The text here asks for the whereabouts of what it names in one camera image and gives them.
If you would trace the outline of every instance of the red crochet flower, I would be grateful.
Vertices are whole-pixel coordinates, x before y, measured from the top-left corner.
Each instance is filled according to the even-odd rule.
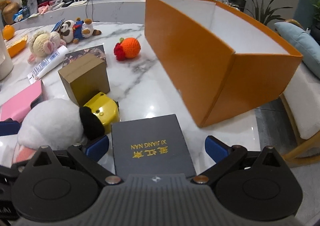
[[[113,52],[114,52],[114,54],[116,56],[116,59],[118,61],[124,61],[125,60],[125,53],[124,53],[120,43],[116,44],[115,48],[113,49]]]

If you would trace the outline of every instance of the crocheted orange toy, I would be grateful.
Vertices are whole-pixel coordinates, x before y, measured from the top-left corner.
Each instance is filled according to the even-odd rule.
[[[116,44],[114,54],[118,61],[131,59],[136,57],[141,50],[140,43],[137,39],[129,37],[126,39],[120,38],[120,43]]]

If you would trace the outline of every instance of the teal curtain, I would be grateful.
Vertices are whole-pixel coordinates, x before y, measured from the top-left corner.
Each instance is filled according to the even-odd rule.
[[[294,13],[294,19],[297,20],[304,28],[311,27],[315,7],[310,0],[299,0],[298,7]]]

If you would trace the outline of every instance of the triangular cutout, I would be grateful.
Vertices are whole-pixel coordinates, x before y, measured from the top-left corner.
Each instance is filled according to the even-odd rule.
[[[280,164],[279,164],[278,160],[275,158],[275,156],[273,155],[273,153],[268,153],[266,158],[263,160],[262,164],[280,167]]]
[[[33,166],[50,165],[51,160],[46,152],[41,152]]]

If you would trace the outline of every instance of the black circular joint cover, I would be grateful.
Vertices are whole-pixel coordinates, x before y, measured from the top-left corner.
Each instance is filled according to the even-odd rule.
[[[12,187],[12,203],[26,219],[57,222],[88,209],[98,194],[97,183],[87,174],[44,165],[21,173]]]
[[[302,201],[301,188],[287,170],[261,165],[229,173],[218,181],[215,195],[225,208],[241,217],[283,219],[295,214]]]

